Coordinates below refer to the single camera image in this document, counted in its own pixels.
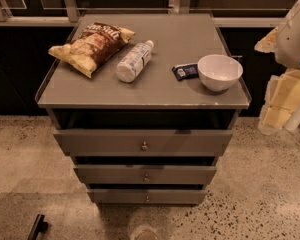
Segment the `round robot base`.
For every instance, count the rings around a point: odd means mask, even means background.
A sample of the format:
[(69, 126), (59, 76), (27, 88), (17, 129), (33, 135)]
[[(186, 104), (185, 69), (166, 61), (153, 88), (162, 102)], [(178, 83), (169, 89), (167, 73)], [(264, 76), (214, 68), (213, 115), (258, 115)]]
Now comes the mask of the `round robot base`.
[(160, 238), (153, 228), (140, 225), (131, 233), (130, 240), (160, 240)]

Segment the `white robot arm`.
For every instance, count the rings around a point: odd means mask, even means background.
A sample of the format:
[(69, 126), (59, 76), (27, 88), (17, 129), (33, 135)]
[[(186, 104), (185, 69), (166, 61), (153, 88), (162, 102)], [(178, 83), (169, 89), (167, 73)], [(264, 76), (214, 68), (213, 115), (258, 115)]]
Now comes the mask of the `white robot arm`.
[(266, 135), (281, 129), (294, 131), (300, 125), (300, 0), (254, 49), (273, 53), (276, 62), (286, 67), (282, 75), (272, 76), (267, 84), (259, 130)]

